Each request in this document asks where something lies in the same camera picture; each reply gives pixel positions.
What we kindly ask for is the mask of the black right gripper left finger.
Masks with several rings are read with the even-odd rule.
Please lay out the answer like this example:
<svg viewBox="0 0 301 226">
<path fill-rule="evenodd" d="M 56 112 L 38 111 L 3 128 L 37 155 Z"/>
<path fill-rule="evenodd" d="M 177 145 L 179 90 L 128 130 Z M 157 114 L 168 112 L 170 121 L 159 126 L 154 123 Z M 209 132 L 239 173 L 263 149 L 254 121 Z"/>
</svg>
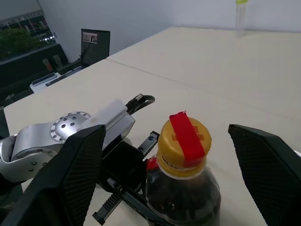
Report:
<svg viewBox="0 0 301 226">
<path fill-rule="evenodd" d="M 29 184 L 3 226 L 82 226 L 100 175 L 104 125 L 71 135 Z"/>
</svg>

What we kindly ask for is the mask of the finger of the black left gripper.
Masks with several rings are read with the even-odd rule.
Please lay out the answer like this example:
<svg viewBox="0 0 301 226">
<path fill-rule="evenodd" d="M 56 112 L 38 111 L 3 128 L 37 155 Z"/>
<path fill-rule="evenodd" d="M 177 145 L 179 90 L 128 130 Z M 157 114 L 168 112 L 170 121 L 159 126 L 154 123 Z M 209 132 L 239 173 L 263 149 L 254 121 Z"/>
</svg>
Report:
<svg viewBox="0 0 301 226">
<path fill-rule="evenodd" d="M 143 195 L 133 191 L 125 191 L 122 195 L 122 200 L 127 203 L 134 211 L 141 215 L 150 226 L 169 226 L 163 218 L 154 213 L 147 205 Z"/>
</svg>

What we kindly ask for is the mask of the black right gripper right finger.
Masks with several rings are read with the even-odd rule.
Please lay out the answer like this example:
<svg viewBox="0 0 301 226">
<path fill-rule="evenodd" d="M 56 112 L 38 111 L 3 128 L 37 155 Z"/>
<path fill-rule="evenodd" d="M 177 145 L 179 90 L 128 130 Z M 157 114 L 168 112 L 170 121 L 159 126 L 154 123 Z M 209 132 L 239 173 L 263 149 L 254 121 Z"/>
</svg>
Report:
<svg viewBox="0 0 301 226">
<path fill-rule="evenodd" d="M 269 226 L 301 224 L 301 158 L 279 136 L 231 124 L 242 177 Z"/>
</svg>

